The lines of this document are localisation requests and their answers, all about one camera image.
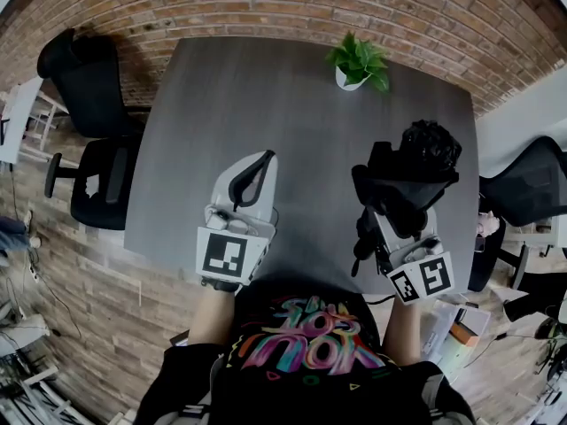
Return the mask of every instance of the potted plant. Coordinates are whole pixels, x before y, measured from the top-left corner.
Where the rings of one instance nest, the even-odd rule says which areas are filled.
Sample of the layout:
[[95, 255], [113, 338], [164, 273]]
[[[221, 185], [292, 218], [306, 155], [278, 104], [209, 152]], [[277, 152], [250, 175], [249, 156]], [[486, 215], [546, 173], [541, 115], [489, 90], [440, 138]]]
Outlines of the potted plant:
[[386, 92], [390, 88], [384, 63], [385, 52], [372, 45], [370, 41], [356, 39], [348, 32], [341, 45], [334, 47], [327, 60], [336, 70], [337, 85], [353, 91], [365, 81], [370, 81], [379, 91]]

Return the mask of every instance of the gray table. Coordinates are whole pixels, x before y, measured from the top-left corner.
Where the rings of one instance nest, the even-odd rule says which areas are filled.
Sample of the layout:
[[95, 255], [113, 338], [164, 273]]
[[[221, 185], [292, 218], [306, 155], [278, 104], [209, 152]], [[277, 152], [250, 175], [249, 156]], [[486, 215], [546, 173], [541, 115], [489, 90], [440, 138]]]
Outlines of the gray table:
[[304, 42], [200, 38], [179, 42], [151, 109], [130, 194], [125, 247], [188, 281], [197, 227], [217, 176], [271, 149], [279, 160], [278, 234], [262, 273], [309, 273], [365, 293], [391, 291], [374, 258], [351, 283], [362, 212], [351, 168], [372, 143], [397, 148], [412, 121], [437, 120], [462, 145], [461, 180], [436, 205], [459, 291], [467, 289], [478, 210], [478, 151], [470, 95], [391, 64], [392, 92], [341, 90], [324, 62], [329, 49]]

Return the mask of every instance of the person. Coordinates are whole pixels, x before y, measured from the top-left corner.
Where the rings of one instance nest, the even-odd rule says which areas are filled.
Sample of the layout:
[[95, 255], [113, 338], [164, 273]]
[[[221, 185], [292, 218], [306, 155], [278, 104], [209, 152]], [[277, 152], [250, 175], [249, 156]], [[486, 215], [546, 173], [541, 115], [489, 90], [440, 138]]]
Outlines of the person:
[[38, 236], [29, 235], [32, 217], [31, 211], [27, 212], [23, 222], [0, 216], [0, 266], [9, 266], [6, 251], [38, 249], [42, 245], [42, 240]]
[[134, 425], [475, 423], [420, 362], [420, 311], [396, 297], [380, 341], [361, 294], [267, 276], [235, 295], [209, 282], [188, 345], [165, 351]]

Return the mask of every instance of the black t-shirt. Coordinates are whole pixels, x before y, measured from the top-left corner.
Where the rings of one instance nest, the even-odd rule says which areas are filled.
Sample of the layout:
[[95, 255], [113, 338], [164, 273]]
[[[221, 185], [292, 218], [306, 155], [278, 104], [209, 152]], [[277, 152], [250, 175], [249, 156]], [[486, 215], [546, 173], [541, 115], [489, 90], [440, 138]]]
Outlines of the black t-shirt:
[[135, 425], [153, 425], [172, 412], [209, 413], [211, 425], [474, 423], [434, 364], [401, 368], [382, 354], [359, 294], [254, 282], [237, 295], [231, 343], [167, 350]]

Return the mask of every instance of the forearm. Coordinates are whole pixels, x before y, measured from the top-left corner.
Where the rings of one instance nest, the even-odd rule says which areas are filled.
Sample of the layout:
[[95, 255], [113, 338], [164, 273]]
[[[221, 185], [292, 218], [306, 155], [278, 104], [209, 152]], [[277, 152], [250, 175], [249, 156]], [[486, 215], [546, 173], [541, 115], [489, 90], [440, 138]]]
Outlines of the forearm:
[[400, 366], [420, 361], [419, 305], [403, 305], [396, 296], [384, 336], [384, 354]]
[[234, 320], [234, 293], [205, 287], [187, 344], [226, 344]]

